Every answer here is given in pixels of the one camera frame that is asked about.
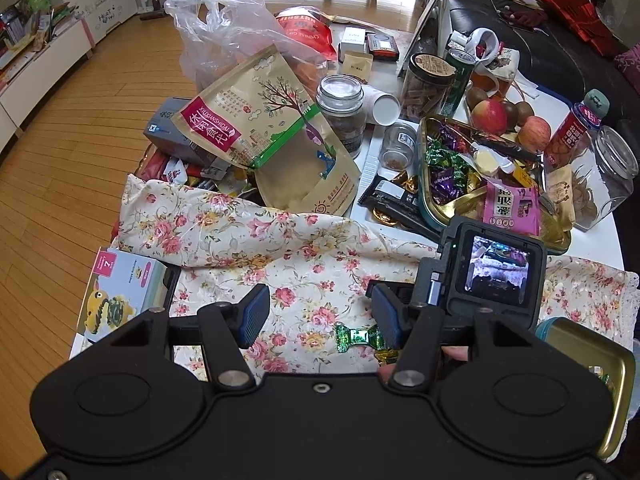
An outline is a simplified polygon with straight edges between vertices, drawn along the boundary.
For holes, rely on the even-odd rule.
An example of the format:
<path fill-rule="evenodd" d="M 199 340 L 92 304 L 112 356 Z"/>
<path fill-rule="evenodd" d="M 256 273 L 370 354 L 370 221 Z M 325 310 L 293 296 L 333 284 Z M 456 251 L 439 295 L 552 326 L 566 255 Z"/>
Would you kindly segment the person's hand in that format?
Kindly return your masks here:
<path fill-rule="evenodd" d="M 467 346 L 441 346 L 440 362 L 447 363 L 449 361 L 466 362 L 469 359 L 469 348 Z M 394 364 L 382 365 L 378 368 L 378 377 L 382 382 L 388 382 L 393 376 L 395 369 Z"/>

